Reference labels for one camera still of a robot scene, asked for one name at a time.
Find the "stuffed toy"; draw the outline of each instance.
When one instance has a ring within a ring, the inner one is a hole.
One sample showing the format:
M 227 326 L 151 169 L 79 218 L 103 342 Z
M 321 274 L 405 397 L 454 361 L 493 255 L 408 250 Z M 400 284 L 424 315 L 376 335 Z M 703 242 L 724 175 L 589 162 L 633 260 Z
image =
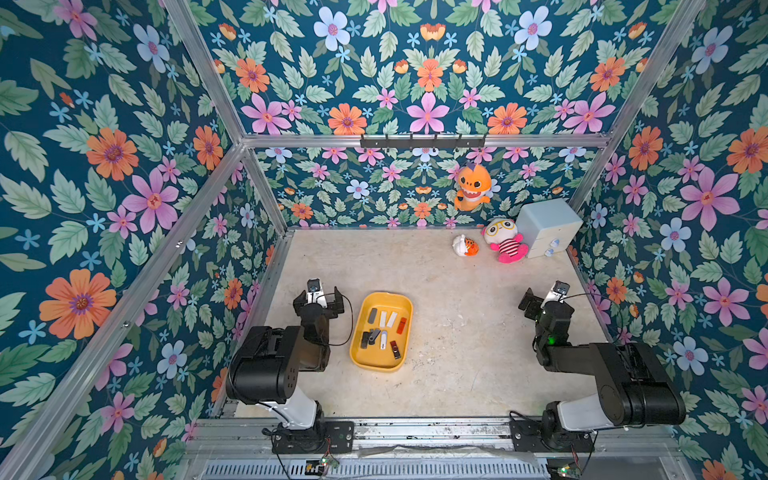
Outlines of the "stuffed toy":
M 491 250 L 498 252 L 501 263 L 517 262 L 528 253 L 528 245 L 522 243 L 522 233 L 518 233 L 515 222 L 510 218 L 491 220 L 481 233 Z
M 479 250 L 478 244 L 467 238 L 466 235 L 459 235 L 453 239 L 453 251 L 460 257 L 474 257 Z
M 458 171 L 458 193 L 453 205 L 458 210 L 469 212 L 479 204 L 489 204 L 486 193 L 491 191 L 491 175 L 482 165 L 469 163 Z

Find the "orange flower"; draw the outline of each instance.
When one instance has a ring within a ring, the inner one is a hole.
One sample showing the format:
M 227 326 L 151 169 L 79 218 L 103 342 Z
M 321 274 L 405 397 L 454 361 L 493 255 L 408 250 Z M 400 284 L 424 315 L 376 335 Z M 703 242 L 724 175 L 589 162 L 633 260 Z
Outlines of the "orange flower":
M 194 138 L 192 142 L 194 143 L 194 149 L 197 150 L 197 159 L 208 170 L 213 170 L 224 156 L 219 134 L 215 133 L 207 125 L 205 128 L 197 127 L 194 133 L 197 135 L 197 138 Z
M 224 390 L 224 380 L 227 378 L 227 367 L 224 367 L 221 369 L 221 372 L 216 375 L 216 379 L 214 379 L 214 390 L 210 393 L 210 401 L 216 402 L 219 399 L 219 395 L 221 395 L 222 391 Z
M 462 74 L 467 71 L 467 62 L 463 60 L 457 60 L 453 62 L 453 73 Z
M 632 28 L 629 29 L 629 34 L 627 36 L 634 40 L 635 38 L 639 37 L 644 31 L 645 28 L 648 26 L 645 22 L 640 22 L 632 25 Z
M 608 294 L 608 298 L 613 303 L 619 304 L 627 299 L 627 287 L 624 286 L 624 281 L 616 277 L 608 280 L 608 288 L 605 290 Z
M 416 213 L 416 216 L 418 218 L 422 218 L 422 219 L 423 218 L 427 218 L 430 215 L 432 215 L 432 213 L 431 213 L 432 212 L 432 208 L 428 204 L 426 204 L 424 202 L 421 202 L 420 204 L 416 205 L 416 207 L 413 209 L 413 211 Z
M 525 114 L 525 107 L 518 108 L 517 104 L 507 104 L 507 108 L 499 107 L 493 112 L 495 116 L 488 119 L 491 128 L 488 132 L 491 135 L 519 134 L 520 129 L 528 123 Z
M 333 128 L 336 135 L 362 135 L 368 126 L 365 118 L 360 118 L 362 112 L 357 107 L 349 107 L 349 104 L 341 104 L 338 108 L 331 108 L 331 118 L 328 126 Z
M 139 166 L 139 157 L 136 153 L 136 145 L 128 140 L 121 131 L 110 128 L 102 128 L 98 132 L 100 137 L 88 138 L 87 152 L 88 163 L 98 165 L 96 172 L 104 178 L 112 177 L 112 180 L 123 181 L 126 175 L 134 173 L 134 167 Z
M 168 447 L 168 439 L 163 438 L 154 446 L 154 449 L 152 449 L 152 455 L 154 455 L 155 458 L 159 458 L 160 455 L 165 453 L 166 447 Z
M 275 254 L 275 246 L 270 245 L 268 249 L 266 249 L 266 261 L 264 262 L 266 265 L 269 265 L 272 261 L 272 255 Z
M 440 79 L 442 76 L 442 68 L 440 68 L 440 64 L 434 58 L 427 58 L 424 60 L 424 64 L 419 69 L 417 75 L 419 76 L 419 85 L 421 85 L 425 91 L 435 91 L 435 88 L 439 87 L 442 83 L 442 80 Z
M 425 23 L 420 28 L 420 32 L 426 41 L 439 40 L 443 35 L 445 35 L 445 25 L 442 23 L 438 23 L 437 25 L 430 25 L 429 23 Z
M 227 37 L 229 41 L 234 41 L 234 39 L 237 38 L 237 32 L 232 27 L 232 25 L 222 23 L 219 25 L 219 31 L 221 32 L 222 35 Z
M 632 159 L 632 168 L 638 170 L 648 169 L 648 164 L 655 164 L 659 159 L 658 151 L 664 146 L 664 139 L 659 138 L 661 130 L 654 127 L 645 127 L 642 132 L 635 135 L 632 140 L 633 147 L 629 149 L 629 158 Z
M 725 465 L 715 460 L 714 465 L 707 460 L 704 468 L 701 469 L 701 475 L 704 480 L 736 480 L 736 475 L 732 472 L 726 472 Z
M 397 65 L 395 65 L 395 71 L 399 74 L 406 73 L 408 71 L 408 62 L 405 60 L 397 62 Z
M 117 301 L 114 290 L 106 290 L 109 279 L 103 273 L 91 278 L 88 269 L 72 270 L 69 281 L 59 277 L 45 288 L 56 300 L 40 304 L 40 320 L 50 322 L 50 332 L 60 339 L 67 338 L 74 329 L 75 339 L 94 334 L 94 323 L 101 326 L 107 319 L 108 306 Z
M 293 212 L 293 216 L 298 217 L 301 220 L 307 220 L 312 218 L 312 215 L 314 215 L 314 212 L 312 212 L 312 207 L 309 205 L 293 204 L 290 209 Z
M 627 69 L 624 67 L 624 59 L 611 57 L 601 63 L 595 68 L 595 73 L 590 77 L 589 81 L 592 83 L 592 90 L 594 91 L 606 91 L 608 88 L 613 87 L 619 83 L 619 77 L 624 74 Z
M 224 305 L 228 309 L 232 310 L 237 308 L 240 303 L 240 298 L 243 296 L 243 283 L 237 278 L 230 280 L 227 285 L 227 289 L 224 290 Z
M 760 127 L 755 132 L 751 128 L 741 134 L 741 140 L 734 140 L 728 147 L 733 152 L 728 155 L 728 164 L 735 165 L 733 171 L 743 174 L 749 170 L 754 174 L 763 169 L 763 162 L 768 163 L 768 127 Z
M 252 58 L 238 60 L 235 74 L 240 77 L 240 83 L 254 93 L 266 91 L 266 86 L 270 84 L 270 77 L 266 74 L 264 66 L 257 65 Z

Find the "concrete floor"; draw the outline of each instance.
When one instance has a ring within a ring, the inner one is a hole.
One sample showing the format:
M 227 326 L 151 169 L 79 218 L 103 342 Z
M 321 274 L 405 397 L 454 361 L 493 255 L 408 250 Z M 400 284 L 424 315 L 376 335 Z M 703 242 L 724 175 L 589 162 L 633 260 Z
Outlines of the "concrete floor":
M 452 239 L 478 241 L 476 257 L 458 257 Z M 534 323 L 517 305 L 526 289 L 544 296 L 555 280 L 583 293 L 568 254 L 504 265 L 478 230 L 300 230 L 295 232 L 267 325 L 297 325 L 291 302 L 310 278 L 349 297 L 355 322 L 375 291 L 401 293 L 414 314 L 405 365 L 394 373 L 360 369 L 349 345 L 333 347 L 323 373 L 302 372 L 299 386 L 328 416 L 486 416 L 509 409 L 539 415 L 553 400 L 595 393 L 591 377 L 545 371 L 531 350 Z M 575 345 L 605 341 L 586 296 L 569 299 Z M 331 321 L 331 343 L 349 334 L 349 312 Z M 266 416 L 240 404 L 238 417 Z

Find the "aluminum frame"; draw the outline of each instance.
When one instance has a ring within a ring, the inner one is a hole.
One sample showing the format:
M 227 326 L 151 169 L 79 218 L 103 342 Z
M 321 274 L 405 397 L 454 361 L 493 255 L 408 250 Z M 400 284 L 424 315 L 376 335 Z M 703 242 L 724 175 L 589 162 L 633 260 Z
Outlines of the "aluminum frame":
M 637 83 L 629 97 L 621 106 L 619 113 L 611 125 L 608 136 L 611 138 L 608 146 L 603 149 L 595 159 L 586 174 L 581 178 L 581 183 L 577 187 L 568 204 L 574 211 L 579 211 L 587 199 L 590 197 L 592 188 L 598 182 L 603 174 L 605 166 L 619 147 L 624 135 L 627 134 L 632 122 L 640 112 L 643 103 L 656 86 L 661 77 L 661 73 L 667 67 L 672 59 L 677 47 L 683 41 L 696 16 L 707 3 L 707 0 L 680 0 L 677 8 L 672 14 L 667 27 L 661 33 L 659 42 L 656 43 L 654 50 L 648 58 L 645 70 L 637 79 Z
M 181 218 L 168 232 L 160 248 L 150 257 L 131 286 L 113 308 L 104 325 L 93 335 L 83 352 L 74 361 L 49 399 L 27 428 L 22 440 L 14 445 L 0 465 L 0 480 L 27 480 L 31 478 L 43 458 L 56 445 L 59 436 L 69 427 L 83 398 L 93 389 L 97 377 L 107 368 L 114 353 L 123 343 L 128 330 L 134 325 L 144 306 L 163 281 L 184 244 L 197 229 L 197 225 L 240 163 L 241 144 L 232 146 L 219 166 L 208 177 L 200 191 L 187 206 Z

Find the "white and orange plush toy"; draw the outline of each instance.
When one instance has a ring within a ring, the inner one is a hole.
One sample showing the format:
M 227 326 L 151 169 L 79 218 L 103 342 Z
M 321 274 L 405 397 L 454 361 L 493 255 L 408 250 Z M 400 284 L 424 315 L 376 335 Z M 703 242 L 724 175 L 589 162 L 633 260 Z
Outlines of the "white and orange plush toy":
M 511 218 L 494 218 L 482 229 L 482 236 L 491 250 L 498 251 L 501 263 L 517 262 L 528 253 L 528 245 L 522 243 L 523 236 Z

